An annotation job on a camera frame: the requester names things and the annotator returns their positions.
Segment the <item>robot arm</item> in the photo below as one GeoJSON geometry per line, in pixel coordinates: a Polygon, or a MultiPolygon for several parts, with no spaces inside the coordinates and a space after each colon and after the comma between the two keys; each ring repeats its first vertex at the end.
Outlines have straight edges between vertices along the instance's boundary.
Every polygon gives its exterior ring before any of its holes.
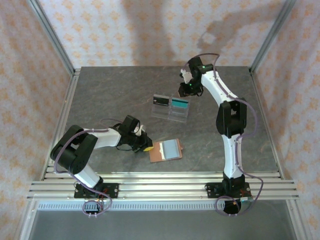
{"type": "Polygon", "coordinates": [[[218,198],[227,195],[239,198],[239,193],[243,191],[251,195],[246,190],[249,185],[245,182],[245,176],[240,171],[242,161],[241,138],[239,136],[244,133],[247,125],[247,106],[236,100],[238,97],[223,83],[212,64],[203,65],[200,57],[192,58],[188,64],[190,72],[181,70],[180,74],[184,78],[178,91],[180,97],[201,96],[204,91],[203,87],[205,87],[219,107],[216,127],[224,143],[225,166],[222,184],[213,186],[212,190],[215,194],[208,194],[208,197],[218,198]]]}
{"type": "MultiPolygon", "coordinates": [[[[67,169],[86,186],[100,192],[105,189],[103,179],[88,165],[90,155],[94,149],[118,147],[126,144],[136,153],[138,151],[146,152],[153,148],[152,140],[144,131],[143,125],[140,125],[140,121],[130,115],[125,118],[123,123],[118,123],[106,130],[91,131],[90,129],[83,129],[78,125],[71,126],[52,149],[50,157],[56,161],[63,146],[73,136],[83,132],[83,134],[74,138],[62,152],[58,159],[58,164],[67,169]]],[[[78,191],[85,191],[85,189],[78,189],[78,187],[82,188],[81,185],[77,184],[78,191]]],[[[97,197],[97,194],[93,192],[90,195],[91,197],[97,197]]]]}

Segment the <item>metal corner post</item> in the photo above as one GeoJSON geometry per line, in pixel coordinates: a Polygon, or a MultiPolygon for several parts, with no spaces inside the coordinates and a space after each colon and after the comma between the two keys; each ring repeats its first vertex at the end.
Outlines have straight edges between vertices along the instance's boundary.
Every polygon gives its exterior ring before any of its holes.
{"type": "Polygon", "coordinates": [[[50,39],[54,49],[58,53],[59,57],[61,58],[65,69],[69,72],[70,75],[73,75],[75,72],[75,68],[71,63],[64,47],[62,46],[57,34],[55,33],[52,25],[50,24],[48,17],[41,7],[41,4],[38,0],[26,0],[29,5],[31,6],[32,10],[34,11],[35,15],[40,21],[45,33],[47,34],[48,38],[50,39]]]}
{"type": "Polygon", "coordinates": [[[260,65],[262,59],[266,55],[268,49],[270,48],[273,40],[276,38],[279,30],[283,26],[284,22],[286,21],[289,13],[291,12],[292,8],[294,7],[296,0],[286,0],[278,17],[274,21],[268,35],[266,36],[258,54],[256,55],[251,67],[249,68],[249,72],[252,75],[260,65]]]}

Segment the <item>clear acrylic box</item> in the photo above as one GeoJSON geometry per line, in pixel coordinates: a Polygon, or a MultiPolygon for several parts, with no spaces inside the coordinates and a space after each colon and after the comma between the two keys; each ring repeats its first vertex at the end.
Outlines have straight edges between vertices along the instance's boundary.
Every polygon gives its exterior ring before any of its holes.
{"type": "Polygon", "coordinates": [[[189,113],[190,101],[173,97],[164,96],[159,94],[153,95],[152,111],[151,116],[161,119],[169,119],[173,121],[178,121],[182,123],[187,122],[188,113],[189,113]],[[167,105],[157,104],[155,98],[164,98],[168,99],[167,105]]]}

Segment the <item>gray marble floor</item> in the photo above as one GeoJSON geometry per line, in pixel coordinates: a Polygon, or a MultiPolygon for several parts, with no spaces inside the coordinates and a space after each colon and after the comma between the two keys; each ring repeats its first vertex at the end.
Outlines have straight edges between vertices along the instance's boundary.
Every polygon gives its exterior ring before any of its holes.
{"type": "MultiPolygon", "coordinates": [[[[239,97],[257,111],[256,136],[243,140],[242,162],[245,171],[277,171],[258,100],[247,67],[217,67],[221,79],[239,97]]],[[[192,96],[186,123],[151,117],[153,94],[177,95],[180,67],[83,67],[81,69],[66,128],[102,128],[99,120],[123,121],[132,115],[146,126],[154,141],[180,139],[182,159],[150,163],[146,152],[119,151],[103,147],[93,151],[89,163],[97,172],[222,172],[225,165],[224,144],[216,129],[218,105],[205,89],[203,96],[192,96]]],[[[247,113],[245,132],[254,129],[254,118],[247,113]]]]}

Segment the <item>floral wallpaper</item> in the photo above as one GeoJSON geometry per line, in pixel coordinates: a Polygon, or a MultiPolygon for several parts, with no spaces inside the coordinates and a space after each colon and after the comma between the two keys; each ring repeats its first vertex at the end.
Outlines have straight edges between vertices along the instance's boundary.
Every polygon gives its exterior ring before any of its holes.
{"type": "Polygon", "coordinates": [[[0,1],[0,239],[38,180],[70,76],[26,0],[0,1]]]}
{"type": "Polygon", "coordinates": [[[75,68],[250,66],[285,0],[40,0],[75,68]]]}
{"type": "Polygon", "coordinates": [[[297,1],[257,70],[263,108],[284,166],[320,239],[320,4],[297,1]]]}

